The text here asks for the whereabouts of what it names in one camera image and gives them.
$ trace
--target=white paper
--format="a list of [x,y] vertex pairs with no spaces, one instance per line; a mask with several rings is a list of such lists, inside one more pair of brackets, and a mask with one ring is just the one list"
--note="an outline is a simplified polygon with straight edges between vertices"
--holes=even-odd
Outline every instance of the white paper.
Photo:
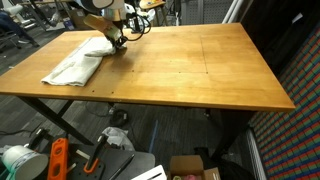
[[164,172],[162,165],[159,165],[159,166],[133,178],[132,180],[147,180],[147,179],[151,179],[151,178],[152,178],[152,180],[167,180],[167,176],[166,176],[166,173]]
[[302,17],[303,17],[303,15],[301,13],[299,13],[295,18],[292,19],[292,24],[294,24],[296,21],[298,21]]

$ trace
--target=clutter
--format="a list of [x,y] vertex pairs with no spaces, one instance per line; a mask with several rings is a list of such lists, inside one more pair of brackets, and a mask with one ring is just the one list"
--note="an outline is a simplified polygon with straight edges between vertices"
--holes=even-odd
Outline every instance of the clutter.
[[116,127],[108,127],[102,133],[109,137],[107,140],[109,144],[116,144],[125,150],[135,151],[131,141],[127,137],[128,131]]
[[168,179],[174,180],[220,180],[218,168],[204,170],[198,155],[173,156],[170,161]]
[[101,135],[98,138],[97,143],[94,145],[94,151],[90,154],[88,162],[84,166],[84,172],[87,174],[91,174],[94,172],[97,163],[99,161],[98,154],[103,149],[103,146],[106,144],[107,137],[105,135]]
[[[140,8],[136,8],[136,9],[137,9],[137,14],[143,17],[143,18],[138,18],[139,25],[140,26],[144,25],[145,27],[151,26],[151,22],[155,17],[156,11],[154,9],[150,9],[148,12],[144,12],[144,11],[141,11]],[[133,27],[134,26],[133,21],[130,21],[129,25]]]
[[224,180],[254,180],[254,176],[240,165],[225,159],[212,161],[208,153],[208,148],[195,148],[195,154],[199,155],[203,161],[204,168],[218,167],[220,176]]
[[68,30],[74,30],[74,25],[69,17],[63,18],[63,24]]
[[52,143],[48,180],[67,178],[68,169],[68,135],[64,133]]
[[152,179],[152,180],[167,180],[167,176],[164,172],[162,165],[158,165],[150,169],[149,171],[140,174],[139,176],[133,178],[132,180],[141,180],[141,179]]
[[48,156],[39,154],[21,145],[13,146],[1,158],[9,171],[7,179],[34,179],[48,165]]

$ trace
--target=floor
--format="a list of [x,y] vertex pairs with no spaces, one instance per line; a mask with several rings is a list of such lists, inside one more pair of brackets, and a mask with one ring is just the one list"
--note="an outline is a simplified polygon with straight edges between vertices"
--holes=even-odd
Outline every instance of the floor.
[[[45,32],[36,27],[30,30],[29,34],[40,44],[39,48],[26,44],[22,49],[16,49],[8,44],[0,54],[0,75],[14,68],[61,33],[63,30]],[[43,101],[56,111],[65,103],[63,100],[43,99]],[[194,147],[205,146],[212,153],[221,136],[219,126],[204,116],[204,109],[132,104],[116,104],[116,108],[129,113],[129,123],[122,129],[129,131],[128,138],[135,149],[153,153],[156,164],[162,164],[166,170],[169,168],[171,156],[194,154]],[[63,118],[87,138],[95,141],[101,132],[110,126],[108,110],[107,103],[75,101]],[[51,135],[62,133],[60,128],[12,96],[0,95],[0,120],[0,131],[13,132],[21,129],[34,131],[37,128],[35,125],[40,124],[40,127],[49,129]],[[153,134],[155,134],[154,142],[151,143]],[[28,132],[17,134],[17,136],[29,135]],[[244,134],[238,137],[229,153],[223,158],[253,172]]]

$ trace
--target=cardboard box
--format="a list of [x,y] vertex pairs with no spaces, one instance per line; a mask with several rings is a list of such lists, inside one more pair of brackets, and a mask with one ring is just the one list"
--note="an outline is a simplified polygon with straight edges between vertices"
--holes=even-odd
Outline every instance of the cardboard box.
[[92,28],[83,22],[86,17],[83,9],[73,9],[68,11],[69,17],[77,30],[92,30]]
[[183,180],[188,175],[196,176],[197,180],[220,180],[218,168],[204,170],[200,156],[173,156],[170,161],[168,180],[172,180],[175,176],[180,176]]

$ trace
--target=table top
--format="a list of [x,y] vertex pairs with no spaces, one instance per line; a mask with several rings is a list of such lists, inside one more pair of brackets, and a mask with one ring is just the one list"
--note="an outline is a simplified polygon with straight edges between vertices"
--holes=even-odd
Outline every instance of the table top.
[[152,28],[106,56],[84,87],[42,84],[98,31],[65,32],[0,77],[0,94],[53,99],[290,111],[292,101],[239,23]]

